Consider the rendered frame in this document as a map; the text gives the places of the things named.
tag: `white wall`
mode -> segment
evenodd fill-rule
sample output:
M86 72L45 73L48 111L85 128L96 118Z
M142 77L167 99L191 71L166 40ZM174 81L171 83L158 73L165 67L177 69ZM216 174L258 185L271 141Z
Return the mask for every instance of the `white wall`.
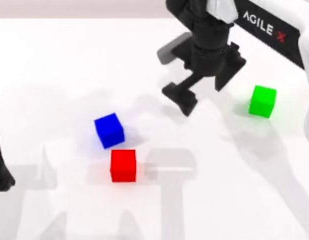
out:
M165 1L0 0L0 18L169 18Z

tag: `robotic arm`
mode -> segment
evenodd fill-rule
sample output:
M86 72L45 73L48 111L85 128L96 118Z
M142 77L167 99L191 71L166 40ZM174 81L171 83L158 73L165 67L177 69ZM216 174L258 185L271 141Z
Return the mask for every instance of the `robotic arm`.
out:
M198 103L189 89L204 77L215 77L221 91L245 66L235 43L228 45L237 25L305 70L309 84L309 3L303 0L166 0L167 9L191 33L158 51L163 65L179 58L193 75L162 92L187 117ZM304 125L309 141L309 111Z

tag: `cube top face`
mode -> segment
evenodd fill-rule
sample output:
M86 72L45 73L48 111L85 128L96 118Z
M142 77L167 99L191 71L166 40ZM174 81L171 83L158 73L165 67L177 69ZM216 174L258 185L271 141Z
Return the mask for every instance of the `cube top face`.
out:
M94 121L97 131L100 135L106 136L123 131L119 118L115 113L102 117Z
M137 170L136 150L112 150L111 172L135 173Z
M263 86L256 86L252 96L252 103L258 102L261 104L275 105L277 90Z

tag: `white table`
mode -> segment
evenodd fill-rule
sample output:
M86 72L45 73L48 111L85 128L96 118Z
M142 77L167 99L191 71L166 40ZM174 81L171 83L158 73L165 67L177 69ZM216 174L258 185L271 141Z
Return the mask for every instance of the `white table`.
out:
M0 20L0 141L17 181L0 194L1 240L309 239L305 73L235 27L246 67L221 93L195 86L186 119L161 89L190 72L156 56L184 31ZM270 120L247 116L256 85L278 90ZM136 184L111 183L93 121L113 112L128 140L117 148L137 149ZM146 177L158 160L175 172Z

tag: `colored block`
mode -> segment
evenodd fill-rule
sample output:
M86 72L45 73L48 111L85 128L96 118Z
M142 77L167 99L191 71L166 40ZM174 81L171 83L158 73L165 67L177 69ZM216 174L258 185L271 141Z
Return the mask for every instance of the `colored block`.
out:
M124 128L115 113L95 120L94 124L104 149L126 141Z
M137 180L136 150L112 150L110 173L113 183L134 183Z
M250 103L249 113L269 119L276 105L277 90L256 86Z

